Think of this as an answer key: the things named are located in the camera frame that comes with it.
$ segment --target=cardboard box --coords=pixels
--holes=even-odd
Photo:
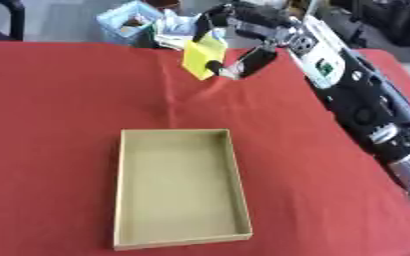
[[[228,130],[123,130],[115,250],[245,240]]]

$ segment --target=robotic hand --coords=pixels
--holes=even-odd
[[[203,13],[196,26],[194,42],[215,26],[232,26],[238,35],[262,41],[229,67],[207,63],[216,75],[232,79],[257,72],[275,60],[277,47],[286,48],[339,125],[410,197],[410,103],[323,21],[300,21],[285,11],[234,1]]]

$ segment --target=floor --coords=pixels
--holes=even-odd
[[[129,0],[22,0],[27,10],[27,41],[101,42],[101,32],[96,15]],[[181,0],[181,11],[185,14],[198,13],[222,0]],[[8,13],[0,6],[0,30],[9,30]],[[410,47],[397,47],[375,28],[367,27],[365,37],[369,48],[381,48],[393,53],[410,73]],[[230,36],[230,46],[251,47],[252,41]]]

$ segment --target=yellow cube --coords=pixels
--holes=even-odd
[[[224,40],[215,39],[211,33],[205,35],[198,43],[188,41],[185,45],[182,66],[199,80],[213,76],[213,72],[206,68],[206,64],[211,60],[223,62],[228,48]]]

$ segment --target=red table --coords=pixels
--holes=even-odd
[[[391,55],[364,53],[410,97]],[[409,201],[281,55],[199,82],[172,51],[0,43],[0,256],[410,255]],[[113,252],[123,128],[229,128],[253,238]]]

